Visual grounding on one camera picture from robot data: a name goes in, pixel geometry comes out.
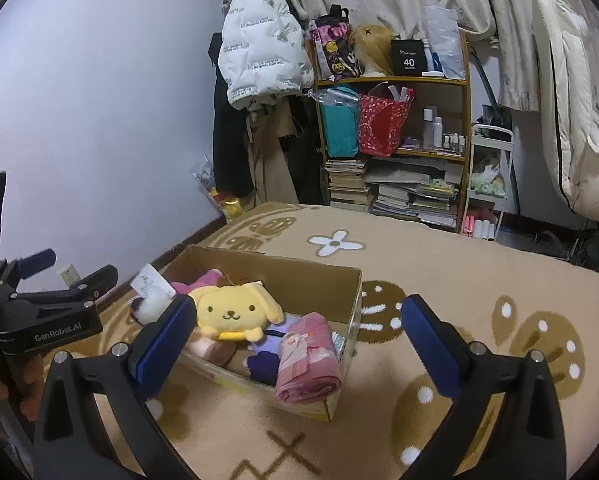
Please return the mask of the person's left hand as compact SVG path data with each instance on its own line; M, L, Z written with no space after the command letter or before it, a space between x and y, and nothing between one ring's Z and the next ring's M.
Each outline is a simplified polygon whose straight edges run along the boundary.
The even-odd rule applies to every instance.
M19 408L22 415L30 422L36 422L42 392L45 388L44 361L39 354L32 354L22 364L14 363L9 368L13 377L13 386L8 386L0 379L0 400L7 400L11 393L19 393Z

